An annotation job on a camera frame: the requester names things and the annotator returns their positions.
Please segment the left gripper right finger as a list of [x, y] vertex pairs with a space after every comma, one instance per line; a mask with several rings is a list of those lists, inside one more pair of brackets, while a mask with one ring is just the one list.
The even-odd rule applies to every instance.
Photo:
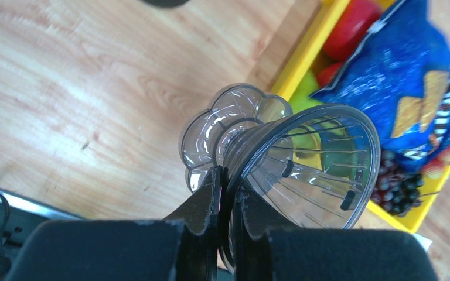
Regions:
[[235, 280], [272, 280], [268, 230], [286, 222], [249, 182], [243, 182], [234, 204]]

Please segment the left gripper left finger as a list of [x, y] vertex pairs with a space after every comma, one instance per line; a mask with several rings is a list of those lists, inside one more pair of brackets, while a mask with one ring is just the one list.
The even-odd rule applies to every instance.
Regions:
[[176, 260], [176, 280], [216, 280], [221, 166], [211, 167], [200, 187], [165, 218], [185, 223]]

